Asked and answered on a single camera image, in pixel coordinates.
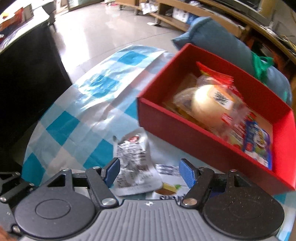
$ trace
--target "snack wrapper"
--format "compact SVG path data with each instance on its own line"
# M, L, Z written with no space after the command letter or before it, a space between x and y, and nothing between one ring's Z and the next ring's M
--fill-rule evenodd
M120 172L112 187L115 195L134 195L161 188L161 178L150 160L144 128L132 131L120 141L113 136L113 142L113 157L120 160Z
M201 73L197 86L173 98L173 104L197 120L197 125L224 138L233 125L248 112L242 96L229 75L218 73L198 63Z
M246 121L244 152L272 170L270 136L255 121Z
M152 193L146 194L146 199L150 200L168 200L175 199L180 204L180 201L189 191L182 176L179 173L179 167L156 164L156 171L161 177L163 186Z
M229 131L229 135L227 137L227 142L240 150L243 150L244 148L246 121L253 121L256 118L256 115L251 110L249 110L248 112L249 113L239 124L235 124L233 126L233 128Z

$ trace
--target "barcode label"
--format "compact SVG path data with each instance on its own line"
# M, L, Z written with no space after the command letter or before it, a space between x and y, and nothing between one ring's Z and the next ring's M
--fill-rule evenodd
M214 100L227 110L231 110L233 107L233 101L230 100L226 95L221 93L217 88L215 88L213 93Z

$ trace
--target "red box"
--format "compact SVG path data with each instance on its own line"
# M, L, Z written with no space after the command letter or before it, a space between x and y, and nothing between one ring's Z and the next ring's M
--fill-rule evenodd
M248 106L272 124L272 171L214 134L162 107L186 74L201 75L197 61L233 76ZM148 132L222 172L238 169L269 194L295 190L296 128L292 109L265 85L228 61L187 44L140 93L137 101L139 124Z

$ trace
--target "tile floor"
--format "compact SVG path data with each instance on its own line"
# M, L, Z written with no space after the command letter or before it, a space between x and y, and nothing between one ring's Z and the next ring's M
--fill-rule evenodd
M62 62L74 83L79 77L116 51L130 45L177 50L171 39L183 32L162 23L150 26L150 15L134 15L132 8L93 4L56 18L53 33Z

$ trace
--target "blue cushion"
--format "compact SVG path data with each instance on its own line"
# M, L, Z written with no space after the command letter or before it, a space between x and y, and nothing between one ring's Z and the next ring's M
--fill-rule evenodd
M250 49L210 17L196 18L188 32L172 40L177 49L192 43L254 75Z
M251 50L210 17L196 18L188 31L172 40L177 49L192 43L240 67L254 76ZM267 70L266 85L288 105L292 103L288 79L273 66Z
M292 105L292 91L289 80L273 66L267 69L266 85L289 106Z

